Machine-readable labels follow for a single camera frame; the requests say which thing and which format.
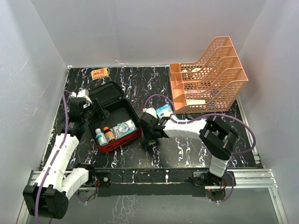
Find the green wind oil box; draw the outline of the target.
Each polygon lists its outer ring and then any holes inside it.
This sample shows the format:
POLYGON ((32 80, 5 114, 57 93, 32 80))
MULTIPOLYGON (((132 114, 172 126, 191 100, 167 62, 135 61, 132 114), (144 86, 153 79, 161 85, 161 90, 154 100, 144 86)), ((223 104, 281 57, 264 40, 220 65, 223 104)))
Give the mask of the green wind oil box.
POLYGON ((149 141, 148 141, 148 144, 149 144, 149 145, 154 145, 154 144, 156 144, 156 142, 157 142, 156 140, 149 140, 149 141))

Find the red black medicine case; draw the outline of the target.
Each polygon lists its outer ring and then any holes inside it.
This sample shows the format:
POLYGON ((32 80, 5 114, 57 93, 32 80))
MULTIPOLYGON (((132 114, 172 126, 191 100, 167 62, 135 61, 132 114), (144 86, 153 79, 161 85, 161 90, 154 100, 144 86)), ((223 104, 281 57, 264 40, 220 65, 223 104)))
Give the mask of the red black medicine case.
POLYGON ((132 105, 124 98, 124 91, 117 83, 108 82, 91 89, 89 91, 89 98, 94 102, 95 105, 100 105, 109 112, 108 115, 95 114, 89 124, 91 135, 101 152, 111 152, 141 136, 142 128, 137 123, 139 117, 134 111, 132 105), (136 130, 107 144, 106 146, 99 145, 95 132, 97 128, 103 129, 106 126, 113 128, 117 124, 128 120, 133 121, 136 126, 136 130))

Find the white gauze pad bag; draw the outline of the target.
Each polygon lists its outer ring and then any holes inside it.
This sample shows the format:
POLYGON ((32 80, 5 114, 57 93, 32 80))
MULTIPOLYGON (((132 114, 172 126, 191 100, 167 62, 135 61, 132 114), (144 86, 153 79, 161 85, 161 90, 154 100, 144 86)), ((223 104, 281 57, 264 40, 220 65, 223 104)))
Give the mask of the white gauze pad bag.
POLYGON ((117 139, 120 139, 127 133, 127 130, 126 130, 126 128, 123 128, 120 126, 115 126, 115 127, 113 127, 113 132, 114 132, 115 137, 117 139))

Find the brown medicine bottle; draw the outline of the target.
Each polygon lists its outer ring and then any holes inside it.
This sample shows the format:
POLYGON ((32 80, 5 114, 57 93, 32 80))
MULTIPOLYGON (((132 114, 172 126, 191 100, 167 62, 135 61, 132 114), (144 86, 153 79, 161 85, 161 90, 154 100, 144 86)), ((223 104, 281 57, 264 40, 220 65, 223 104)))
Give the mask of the brown medicine bottle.
POLYGON ((107 127, 107 126, 104 127, 103 131, 104 131, 104 136, 108 143, 111 143, 116 140, 116 137, 115 137, 113 131, 109 127, 107 127))

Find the teal round tape packet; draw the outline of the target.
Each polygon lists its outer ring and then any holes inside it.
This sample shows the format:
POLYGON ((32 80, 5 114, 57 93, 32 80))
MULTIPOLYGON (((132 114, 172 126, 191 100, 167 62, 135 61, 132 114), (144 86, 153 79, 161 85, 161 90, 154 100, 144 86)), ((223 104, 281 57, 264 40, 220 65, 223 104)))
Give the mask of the teal round tape packet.
POLYGON ((127 134, 129 134, 129 133, 133 132, 133 131, 129 131, 129 127, 128 127, 128 125, 127 125, 127 123, 126 123, 126 122, 122 122, 122 123, 118 124, 117 126, 120 126, 120 127, 126 128, 126 130, 127 130, 127 133, 126 133, 125 135, 127 135, 127 134))

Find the white green pill bottle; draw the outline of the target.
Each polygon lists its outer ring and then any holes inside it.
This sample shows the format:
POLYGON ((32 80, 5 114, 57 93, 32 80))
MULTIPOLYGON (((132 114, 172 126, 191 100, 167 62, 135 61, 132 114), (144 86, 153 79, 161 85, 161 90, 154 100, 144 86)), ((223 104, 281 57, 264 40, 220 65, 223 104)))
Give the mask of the white green pill bottle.
POLYGON ((95 133, 96 133, 96 140, 97 140, 98 144, 100 146, 106 146, 108 144, 108 141, 106 140, 106 137, 105 137, 104 133, 101 131, 101 129, 97 128, 95 130, 95 133))

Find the white blue gauze packet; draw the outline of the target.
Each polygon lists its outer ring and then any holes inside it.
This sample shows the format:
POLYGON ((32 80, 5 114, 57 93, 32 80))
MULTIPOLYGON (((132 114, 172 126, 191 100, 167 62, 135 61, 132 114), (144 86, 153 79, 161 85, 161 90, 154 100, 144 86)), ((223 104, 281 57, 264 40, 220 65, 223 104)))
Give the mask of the white blue gauze packet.
POLYGON ((128 120, 126 123, 129 127, 129 131, 135 131, 137 129, 136 125, 132 119, 128 120))

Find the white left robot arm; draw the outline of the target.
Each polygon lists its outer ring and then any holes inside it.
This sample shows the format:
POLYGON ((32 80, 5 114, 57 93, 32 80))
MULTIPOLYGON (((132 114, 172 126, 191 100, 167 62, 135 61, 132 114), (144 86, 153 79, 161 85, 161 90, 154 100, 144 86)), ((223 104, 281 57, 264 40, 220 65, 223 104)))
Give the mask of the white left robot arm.
POLYGON ((97 115, 104 113, 100 103, 89 98, 89 91, 69 92, 71 100, 64 104, 65 119, 59 127, 51 154, 33 184, 23 190, 23 197, 30 215, 36 222, 40 217, 62 219, 68 209, 69 199, 82 185, 100 187, 100 180, 91 164, 79 163, 65 174, 74 150, 88 125, 97 115))

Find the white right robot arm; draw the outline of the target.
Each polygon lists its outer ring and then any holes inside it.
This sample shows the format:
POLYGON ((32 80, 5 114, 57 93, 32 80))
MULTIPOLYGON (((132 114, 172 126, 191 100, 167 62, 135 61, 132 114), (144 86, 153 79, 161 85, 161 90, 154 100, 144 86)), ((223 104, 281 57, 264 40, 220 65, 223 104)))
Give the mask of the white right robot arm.
POLYGON ((225 180, 225 170, 239 138, 238 133, 219 116, 209 116, 196 121, 158 118, 154 109, 144 110, 137 122, 146 140, 159 138, 189 138, 201 140, 212 154, 208 179, 213 185, 225 180))

